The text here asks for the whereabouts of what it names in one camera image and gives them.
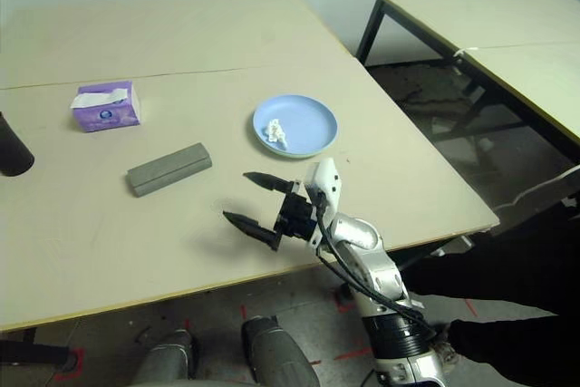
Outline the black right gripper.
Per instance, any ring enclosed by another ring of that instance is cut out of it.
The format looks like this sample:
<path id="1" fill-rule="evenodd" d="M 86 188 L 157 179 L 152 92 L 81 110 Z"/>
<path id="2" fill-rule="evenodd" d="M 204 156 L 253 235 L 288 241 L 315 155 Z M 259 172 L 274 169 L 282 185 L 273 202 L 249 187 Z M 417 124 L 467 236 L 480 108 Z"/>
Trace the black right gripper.
<path id="1" fill-rule="evenodd" d="M 257 220 L 224 211 L 223 216 L 234 227 L 247 236 L 265 243 L 273 251 L 278 250 L 282 236 L 296 237 L 306 242 L 311 240 L 316 226 L 314 206 L 298 194 L 299 182 L 256 171 L 245 172 L 243 176 L 263 189 L 282 192 L 285 197 L 276 217 L 274 231 L 261 227 Z"/>

